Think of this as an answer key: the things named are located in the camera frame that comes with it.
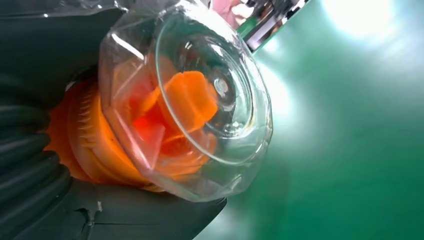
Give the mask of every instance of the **orange insert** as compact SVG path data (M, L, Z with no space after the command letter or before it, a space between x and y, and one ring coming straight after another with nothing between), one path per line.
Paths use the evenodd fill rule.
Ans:
M170 106L182 127L208 152L216 146L215 136L205 134L202 127L217 112L217 93L199 71L175 74L164 84ZM130 97L130 106L135 107ZM155 170L173 179L192 174L208 160L208 156L197 150L184 136L172 117L159 87L156 87L138 104L138 116L133 116L133 125L141 138L149 144L155 141L154 125L165 128L160 146L159 160Z

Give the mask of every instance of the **transparent plastic container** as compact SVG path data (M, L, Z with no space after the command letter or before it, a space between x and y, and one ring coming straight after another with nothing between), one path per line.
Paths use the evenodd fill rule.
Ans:
M102 113L140 175L181 198L244 191L272 136L249 49L202 3L143 0L101 44Z

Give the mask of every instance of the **green surface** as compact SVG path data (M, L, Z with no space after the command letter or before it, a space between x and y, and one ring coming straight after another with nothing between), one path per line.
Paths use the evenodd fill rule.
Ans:
M241 38L244 38L256 27L257 23L258 18L256 16L250 16L237 28L237 33Z
M268 157L196 240L424 239L423 13L312 0L264 44Z

